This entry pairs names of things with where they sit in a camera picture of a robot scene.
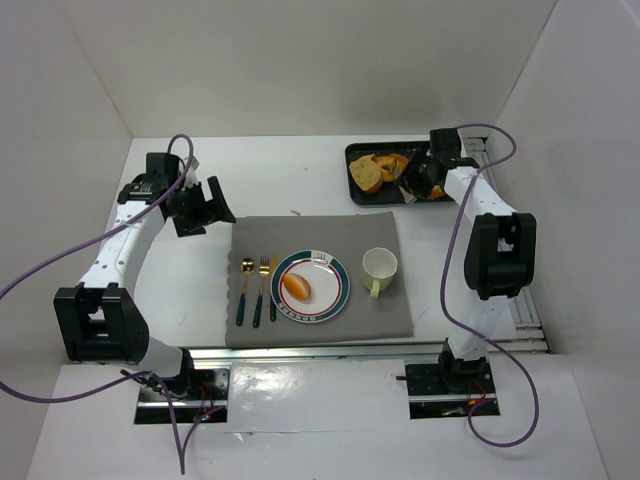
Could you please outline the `silver metal tongs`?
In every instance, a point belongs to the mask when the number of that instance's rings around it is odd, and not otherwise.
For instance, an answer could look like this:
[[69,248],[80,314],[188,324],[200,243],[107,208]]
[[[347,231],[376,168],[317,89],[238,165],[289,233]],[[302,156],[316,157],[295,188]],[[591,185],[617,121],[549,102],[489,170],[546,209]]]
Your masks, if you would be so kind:
[[415,203],[417,201],[417,198],[411,194],[410,192],[406,191],[404,188],[400,187],[399,191],[404,199],[404,203],[406,205],[411,205],[413,203]]

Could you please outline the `small orange bread roll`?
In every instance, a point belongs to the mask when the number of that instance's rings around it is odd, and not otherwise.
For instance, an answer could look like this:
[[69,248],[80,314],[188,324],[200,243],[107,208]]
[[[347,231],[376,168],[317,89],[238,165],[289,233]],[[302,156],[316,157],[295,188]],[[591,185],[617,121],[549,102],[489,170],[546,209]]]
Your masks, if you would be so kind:
[[299,274],[285,274],[283,276],[283,285],[289,294],[298,301],[305,302],[311,298],[311,285]]

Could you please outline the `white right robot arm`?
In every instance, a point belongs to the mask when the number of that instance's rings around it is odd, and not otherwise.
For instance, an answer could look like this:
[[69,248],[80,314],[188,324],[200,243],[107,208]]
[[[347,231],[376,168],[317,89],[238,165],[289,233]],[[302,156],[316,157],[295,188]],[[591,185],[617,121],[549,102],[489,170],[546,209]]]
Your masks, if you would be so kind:
[[509,301],[533,279],[537,222],[502,200],[471,158],[418,151],[397,182],[419,199],[437,190],[453,199],[460,207],[455,232],[464,218],[471,224],[463,262],[469,293],[461,318],[454,321],[457,331],[445,340],[438,358],[440,383],[459,391],[482,377],[486,341]]

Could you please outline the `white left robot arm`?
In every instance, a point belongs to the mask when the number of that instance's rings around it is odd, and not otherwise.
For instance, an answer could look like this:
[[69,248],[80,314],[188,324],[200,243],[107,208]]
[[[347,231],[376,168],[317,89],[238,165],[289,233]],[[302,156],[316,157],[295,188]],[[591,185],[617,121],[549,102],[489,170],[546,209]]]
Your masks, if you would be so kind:
[[118,233],[104,241],[76,286],[56,292],[53,304],[70,360],[135,367],[145,373],[141,384],[153,389],[165,384],[183,398],[199,381],[193,360],[186,349],[151,336],[133,299],[137,279],[168,219],[178,236],[188,237],[203,234],[218,221],[232,223],[235,217],[215,176],[207,180],[210,199],[193,176],[163,199],[177,178],[140,174],[125,185],[117,198]]

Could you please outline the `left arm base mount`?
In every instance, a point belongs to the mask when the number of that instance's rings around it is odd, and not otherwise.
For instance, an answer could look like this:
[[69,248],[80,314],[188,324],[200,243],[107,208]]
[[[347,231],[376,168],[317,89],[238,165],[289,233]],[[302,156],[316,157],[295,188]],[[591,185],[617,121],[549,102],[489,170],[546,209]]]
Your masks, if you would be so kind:
[[[230,368],[197,369],[190,373],[187,383],[176,378],[166,378],[176,422],[191,424],[200,420],[205,424],[227,422]],[[170,424],[170,412],[166,396],[157,380],[143,377],[140,385],[134,423],[136,425]]]

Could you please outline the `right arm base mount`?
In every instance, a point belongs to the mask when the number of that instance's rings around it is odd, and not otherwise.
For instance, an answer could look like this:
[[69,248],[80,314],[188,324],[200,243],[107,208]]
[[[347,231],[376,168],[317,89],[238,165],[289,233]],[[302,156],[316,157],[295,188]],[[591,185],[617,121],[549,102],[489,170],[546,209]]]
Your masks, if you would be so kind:
[[493,374],[488,364],[479,373],[461,379],[444,379],[437,364],[406,364],[395,379],[406,387],[412,420],[499,416]]

